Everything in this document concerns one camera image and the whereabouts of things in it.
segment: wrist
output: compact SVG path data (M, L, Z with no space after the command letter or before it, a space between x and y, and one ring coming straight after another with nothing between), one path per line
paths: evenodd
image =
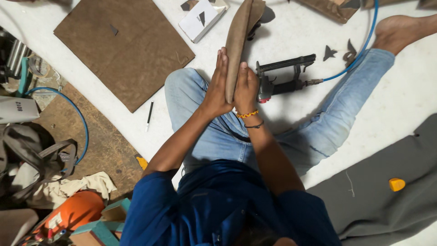
M208 110L202 104L199 105L199 107L196 109L194 113L197 114L200 118L205 119L208 122L215 118L215 116L211 114L211 111Z
M238 107L238 108L236 107L235 109L237 110L237 113L239 113L240 115L249 114L257 110L257 108L254 105L247 106L247 107Z
M258 114L242 118L242 120L246 126L256 126L263 122L263 119Z

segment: dark blue shirt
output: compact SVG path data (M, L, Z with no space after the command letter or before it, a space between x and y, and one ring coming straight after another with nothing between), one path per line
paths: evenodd
M246 216L299 246L340 240L323 201L299 190L274 196L241 162L217 160L182 177L155 172L135 186L120 245L232 245Z

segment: jeans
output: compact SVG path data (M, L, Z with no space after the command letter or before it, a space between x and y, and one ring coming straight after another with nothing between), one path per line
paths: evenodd
M315 116L297 129L275 136L299 176L334 154L395 56L386 50L368 49L340 80ZM208 83L192 68L172 72L165 95L173 131L177 131L202 103ZM242 162L259 171L249 135L241 119L229 112L206 127L184 159L185 173L217 159Z

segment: floor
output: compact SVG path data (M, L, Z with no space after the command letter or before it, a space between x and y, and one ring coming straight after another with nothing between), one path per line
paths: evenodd
M188 64L209 79L214 71L217 50L225 44L227 30L242 0L227 0L231 5L219 21L197 43L191 43L177 26L186 14L174 0L155 0L170 23L197 55ZM32 50L64 76L96 108L101 111L135 149L147 160L171 136L170 118L163 89L135 113L123 104L60 42L53 30L78 3L58 6L49 2L34 4L0 2L0 25L26 43ZM436 11L417 9L417 1L381 7L378 20L395 14L427 16ZM267 64L315 53L317 61L307 69L309 79L332 76L344 68L341 59L351 38L360 49L369 30L373 11L359 10L346 25L337 24L294 1L268 0L276 18L263 25L255 40L248 43L244 54L250 67L256 61ZM372 155L384 147L411 134L429 115L437 112L437 35L422 39L403 50L393 68L382 78L363 109L357 115L352 131L338 152L311 169L302 179L305 187L312 187L339 171ZM336 49L336 58L322 62L325 46ZM338 80L329 81L288 95L279 95L260 110L275 132L295 127L311 116ZM150 101L154 101L150 129L145 132ZM180 175L173 183L177 186ZM397 245L437 245L437 224Z

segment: hand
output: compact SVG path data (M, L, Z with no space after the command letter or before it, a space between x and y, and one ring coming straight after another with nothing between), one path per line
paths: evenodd
M226 48L218 50L217 63L209 83L205 98L200 104L199 109L202 110L209 119L213 119L220 115L230 112L233 104L229 104L225 99L226 76L228 75L228 56Z
M259 90L259 80L247 62L240 64L237 85L234 93L235 109L239 114L254 112L257 108L255 101Z

